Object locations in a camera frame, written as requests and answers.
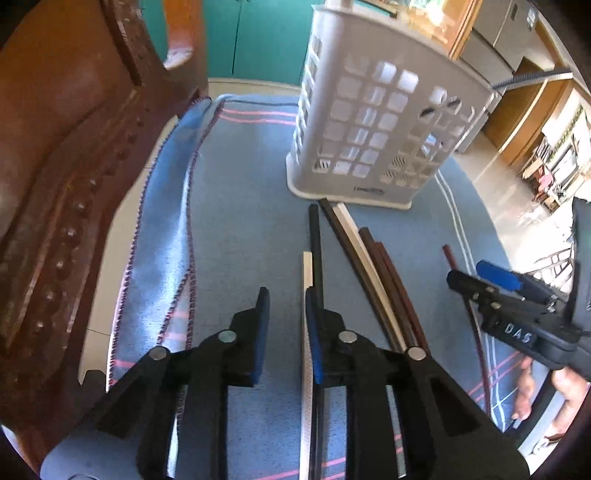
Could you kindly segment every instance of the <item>cabinet door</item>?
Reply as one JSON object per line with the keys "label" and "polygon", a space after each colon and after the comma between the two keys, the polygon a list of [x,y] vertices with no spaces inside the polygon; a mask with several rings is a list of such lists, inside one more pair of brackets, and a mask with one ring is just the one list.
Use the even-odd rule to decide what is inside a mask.
{"label": "cabinet door", "polygon": [[204,0],[207,28],[207,76],[232,77],[236,30],[242,0]]}
{"label": "cabinet door", "polygon": [[474,22],[474,30],[493,46],[510,6],[511,0],[484,0],[480,6],[480,11]]}
{"label": "cabinet door", "polygon": [[527,0],[515,0],[509,9],[495,48],[513,70],[521,63],[527,44],[534,34],[535,19],[535,7]]}
{"label": "cabinet door", "polygon": [[312,26],[312,5],[322,2],[242,0],[234,77],[299,84]]}

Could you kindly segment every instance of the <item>carved wooden armrest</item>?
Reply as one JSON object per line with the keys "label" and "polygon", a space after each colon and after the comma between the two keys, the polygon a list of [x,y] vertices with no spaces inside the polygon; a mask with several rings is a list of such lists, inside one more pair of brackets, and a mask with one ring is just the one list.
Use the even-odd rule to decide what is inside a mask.
{"label": "carved wooden armrest", "polygon": [[104,392],[76,378],[116,208],[207,89],[200,2],[164,6],[167,67],[137,0],[41,0],[0,51],[0,421],[35,467]]}

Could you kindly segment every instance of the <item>blue handle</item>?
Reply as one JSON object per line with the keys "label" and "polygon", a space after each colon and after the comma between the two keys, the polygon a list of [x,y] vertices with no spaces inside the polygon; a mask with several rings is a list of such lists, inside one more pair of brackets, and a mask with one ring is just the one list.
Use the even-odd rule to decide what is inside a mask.
{"label": "blue handle", "polygon": [[476,272],[480,278],[484,278],[508,291],[517,291],[523,286],[518,274],[485,260],[481,260],[476,264]]}

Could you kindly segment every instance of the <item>tiled floor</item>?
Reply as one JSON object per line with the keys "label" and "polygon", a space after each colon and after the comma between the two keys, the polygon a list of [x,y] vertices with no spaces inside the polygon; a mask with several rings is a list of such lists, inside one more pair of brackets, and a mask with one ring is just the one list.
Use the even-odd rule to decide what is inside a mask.
{"label": "tiled floor", "polygon": [[[212,98],[224,93],[298,95],[299,88],[214,80],[210,82],[209,93]],[[176,119],[171,119],[168,123],[152,155],[175,122]],[[483,199],[511,264],[516,270],[526,271],[537,258],[557,251],[564,244],[570,234],[569,207],[550,218],[543,207],[531,201],[528,187],[496,155],[496,148],[479,134],[465,154],[454,157]],[[106,368],[113,313],[134,234],[139,197],[151,161],[152,157],[120,205],[109,232],[80,365],[81,378],[88,369],[105,371]]]}

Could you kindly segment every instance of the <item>wooden door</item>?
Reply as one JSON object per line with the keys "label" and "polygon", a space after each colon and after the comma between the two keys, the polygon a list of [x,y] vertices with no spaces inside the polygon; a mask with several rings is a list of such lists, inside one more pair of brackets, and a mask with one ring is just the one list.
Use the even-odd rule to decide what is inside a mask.
{"label": "wooden door", "polygon": [[204,0],[207,29],[207,75],[230,78],[234,67],[236,32],[245,0]]}
{"label": "wooden door", "polygon": [[[535,63],[524,58],[515,75],[540,71],[541,69]],[[484,134],[496,148],[501,149],[510,138],[527,114],[541,88],[541,84],[530,85],[510,90],[503,96],[483,128]]]}
{"label": "wooden door", "polygon": [[323,0],[242,0],[234,77],[299,84],[312,5],[319,3]]}

